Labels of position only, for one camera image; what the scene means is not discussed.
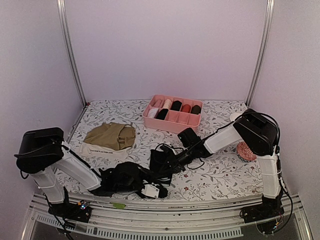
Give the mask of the black underwear white trim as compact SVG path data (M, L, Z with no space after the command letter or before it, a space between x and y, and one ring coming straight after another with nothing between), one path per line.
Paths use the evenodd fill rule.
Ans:
M181 171L177 162L178 157L180 154L175 154L173 150L165 152L152 149L150 151L149 169L165 187L171 185L173 174Z

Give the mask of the pink divided storage box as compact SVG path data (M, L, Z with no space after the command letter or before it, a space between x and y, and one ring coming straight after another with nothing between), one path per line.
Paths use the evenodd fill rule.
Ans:
M142 114L144 125L147 128L171 132L171 133L177 133L177 134L187 128L191 128L194 131L197 131L201 122L201 113L192 114L191 110L189 113L181 112L181 109L180 111L175 111L175 110L171 110L171 106L172 106L171 105L170 109L168 109L168 113L165 117L165 120L159 120L159 119L147 117L147 114L151 108L157 108L157 107L153 107L153 105L158 99L162 99L163 104L166 99L170 99L172 103L174 101L181 101L182 102L181 109L185 104L189 104L191 106L191 109L194 105L199 105L201 107L201 113L202 113L203 102L200 100L156 94L152 97L150 102L147 104L147 107L145 108Z

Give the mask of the khaki underwear cream waistband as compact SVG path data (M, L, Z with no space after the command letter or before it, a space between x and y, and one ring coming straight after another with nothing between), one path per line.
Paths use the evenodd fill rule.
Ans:
M136 139L136 130L129 124L102 123L90 130L79 148L88 158L124 160Z

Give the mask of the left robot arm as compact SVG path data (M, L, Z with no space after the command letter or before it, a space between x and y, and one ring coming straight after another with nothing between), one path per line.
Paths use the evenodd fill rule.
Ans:
M95 170L64 141L59 127L30 130L23 134L16 165L22 173L32 176L38 188L63 216L74 213L74 205L66 200L67 191L56 178L58 169L80 183L89 193L111 197L115 193L134 192L141 198L166 198L168 190L147 168L126 161L114 168Z

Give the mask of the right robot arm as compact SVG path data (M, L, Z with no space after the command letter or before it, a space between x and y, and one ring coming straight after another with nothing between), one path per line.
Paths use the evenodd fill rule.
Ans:
M205 159L221 149L237 144L237 155L245 161L259 163L262 175L262 203L258 213L262 218L269 218L278 210L278 203L283 195L281 185L280 154L281 131L276 120L262 112L247 109L242 114L234 114L230 123L218 128L211 135L200 138L192 128L186 128L178 134L183 150L164 143L159 144L150 154L150 169L158 178L184 171L186 165L194 159Z

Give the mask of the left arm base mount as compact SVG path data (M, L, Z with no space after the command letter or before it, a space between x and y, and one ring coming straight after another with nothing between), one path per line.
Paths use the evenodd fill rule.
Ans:
M88 223L92 213L92 208L89 205L90 202L86 200L77 203L71 203L68 200L59 204L50 203L48 213L64 220Z

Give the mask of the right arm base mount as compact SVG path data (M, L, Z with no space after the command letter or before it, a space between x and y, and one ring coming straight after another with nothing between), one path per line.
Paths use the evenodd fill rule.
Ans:
M262 220L272 219L257 225L257 229L264 235L271 235L276 232L285 213L282 202L282 195L276 198L262 196L262 203L246 206L240 210L239 216L245 223L253 223Z

